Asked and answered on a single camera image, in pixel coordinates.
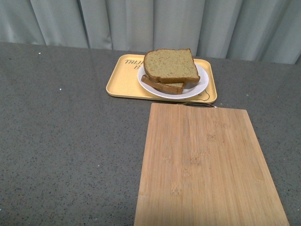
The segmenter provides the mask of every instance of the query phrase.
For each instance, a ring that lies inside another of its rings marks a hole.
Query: gray curtain
[[[0,41],[301,64],[301,0],[0,0]]]

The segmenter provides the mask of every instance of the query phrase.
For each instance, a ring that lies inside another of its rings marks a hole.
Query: plate
[[[185,98],[189,98],[189,97],[194,97],[197,94],[200,94],[201,92],[203,92],[209,83],[209,76],[208,76],[207,72],[200,65],[198,65],[196,63],[195,63],[195,65],[197,67],[198,75],[200,76],[200,80],[198,83],[187,83],[184,87],[182,94],[170,94],[170,93],[166,93],[164,91],[159,91],[159,90],[154,89],[153,87],[145,84],[144,82],[142,82],[141,78],[143,75],[145,75],[145,70],[144,70],[143,66],[141,66],[138,71],[138,81],[143,88],[145,88],[147,91],[149,91],[150,93],[152,93],[158,97],[164,97],[167,99],[185,99]]]

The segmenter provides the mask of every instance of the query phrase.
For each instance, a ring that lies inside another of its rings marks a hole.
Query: tray
[[[158,97],[146,91],[137,79],[138,70],[143,65],[144,55],[126,54],[119,58],[115,69],[108,81],[106,90],[114,97],[137,98],[148,100],[176,101],[176,102],[196,102],[213,103],[217,99],[215,83],[211,65],[206,60],[194,59],[194,62],[205,69],[209,76],[207,88],[200,94],[180,100]]]

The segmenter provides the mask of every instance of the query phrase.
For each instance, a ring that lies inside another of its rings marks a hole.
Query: bread slice
[[[143,66],[149,79],[155,82],[186,83],[200,80],[189,48],[149,51],[144,56]]]
[[[172,94],[182,94],[185,83],[162,83],[151,81],[147,75],[143,75],[141,81],[149,86]]]

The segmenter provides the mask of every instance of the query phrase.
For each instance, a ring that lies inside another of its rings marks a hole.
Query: bread
[[[158,49],[144,56],[143,66],[154,82],[199,82],[197,67],[190,49]]]
[[[141,81],[149,86],[172,94],[182,94],[185,83],[162,83],[151,81],[147,75],[143,75]]]

